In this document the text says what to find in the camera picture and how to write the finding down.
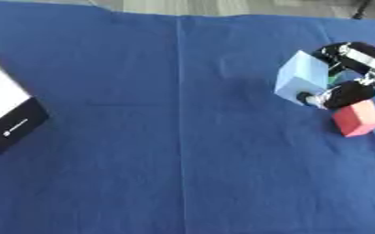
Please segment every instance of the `robotic arm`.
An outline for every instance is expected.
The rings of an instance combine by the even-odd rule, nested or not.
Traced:
[[[375,75],[375,47],[362,42],[332,44],[315,51],[313,56],[328,64],[330,77],[346,69],[364,77]]]
[[[324,109],[337,109],[375,96],[375,47],[361,42],[337,43],[313,53],[329,66],[328,75],[350,69],[362,76],[343,82],[320,95],[301,92],[297,99],[307,105]]]

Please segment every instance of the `cube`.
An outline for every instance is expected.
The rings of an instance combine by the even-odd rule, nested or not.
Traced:
[[[375,103],[366,100],[344,107],[333,119],[346,137],[367,134],[375,129]]]
[[[299,50],[279,70],[274,93],[302,105],[297,93],[307,91],[318,94],[327,89],[328,65]]]

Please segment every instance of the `blue tablecloth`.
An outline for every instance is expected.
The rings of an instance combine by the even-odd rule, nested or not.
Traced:
[[[273,94],[375,20],[0,3],[0,64],[51,120],[0,157],[0,233],[375,233],[375,133]]]

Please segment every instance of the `blue cube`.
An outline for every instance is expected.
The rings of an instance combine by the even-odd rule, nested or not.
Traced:
[[[307,91],[319,94],[327,89],[328,65],[299,50],[279,70],[274,93],[302,105],[297,93]]]

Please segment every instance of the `blue fabric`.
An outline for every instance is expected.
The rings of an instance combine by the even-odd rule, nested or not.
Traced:
[[[0,3],[0,64],[52,117],[0,156],[0,234],[375,233],[375,133],[273,94],[343,40],[375,21]]]

